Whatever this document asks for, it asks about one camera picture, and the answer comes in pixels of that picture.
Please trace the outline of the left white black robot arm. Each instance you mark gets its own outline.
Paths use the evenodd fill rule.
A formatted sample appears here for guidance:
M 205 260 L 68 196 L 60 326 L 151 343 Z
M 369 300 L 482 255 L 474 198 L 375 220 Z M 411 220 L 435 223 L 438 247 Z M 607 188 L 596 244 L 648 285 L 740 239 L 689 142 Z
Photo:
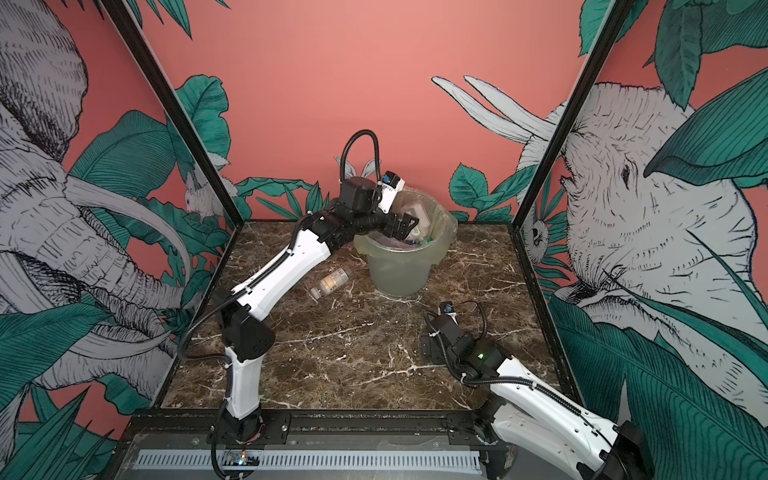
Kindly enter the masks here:
M 277 302 L 355 237 L 378 232 L 403 240 L 418 225 L 417 217 L 392 210 L 404 187 L 405 181 L 392 172 L 378 182 L 362 177 L 344 179 L 338 198 L 298 220 L 287 246 L 232 289 L 234 306 L 222 314 L 230 380 L 226 410 L 230 417 L 244 421 L 260 408 L 261 366 L 275 339 L 265 319 Z

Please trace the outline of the beige label small bottle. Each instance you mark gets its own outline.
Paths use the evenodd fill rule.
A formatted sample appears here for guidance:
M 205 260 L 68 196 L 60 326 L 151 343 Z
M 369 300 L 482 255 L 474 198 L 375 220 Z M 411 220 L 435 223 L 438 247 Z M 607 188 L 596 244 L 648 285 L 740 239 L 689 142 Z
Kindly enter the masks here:
M 430 237 L 432 220 L 428 211 L 422 204 L 416 203 L 409 207 L 408 213 L 418 220 L 418 224 L 411 230 L 408 239 L 422 242 Z

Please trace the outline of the orange label small bottle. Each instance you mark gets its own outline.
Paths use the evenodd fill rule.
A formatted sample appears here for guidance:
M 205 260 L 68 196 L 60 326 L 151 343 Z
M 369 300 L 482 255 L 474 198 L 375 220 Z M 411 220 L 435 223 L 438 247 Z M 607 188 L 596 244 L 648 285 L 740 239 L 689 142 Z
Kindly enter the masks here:
M 319 300 L 347 284 L 351 277 L 352 275 L 348 269 L 344 267 L 336 268 L 320 280 L 312 283 L 308 289 L 308 295 L 312 300 Z

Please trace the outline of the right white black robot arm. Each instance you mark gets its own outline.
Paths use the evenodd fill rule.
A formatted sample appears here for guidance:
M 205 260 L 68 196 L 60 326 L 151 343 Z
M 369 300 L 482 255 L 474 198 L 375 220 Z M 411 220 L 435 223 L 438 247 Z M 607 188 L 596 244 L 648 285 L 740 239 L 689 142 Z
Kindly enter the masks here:
M 519 446 L 572 479 L 652 479 L 656 467 L 645 433 L 632 421 L 608 420 L 551 387 L 485 332 L 464 332 L 447 305 L 426 312 L 430 338 L 450 375 L 486 389 L 475 411 L 477 436 Z

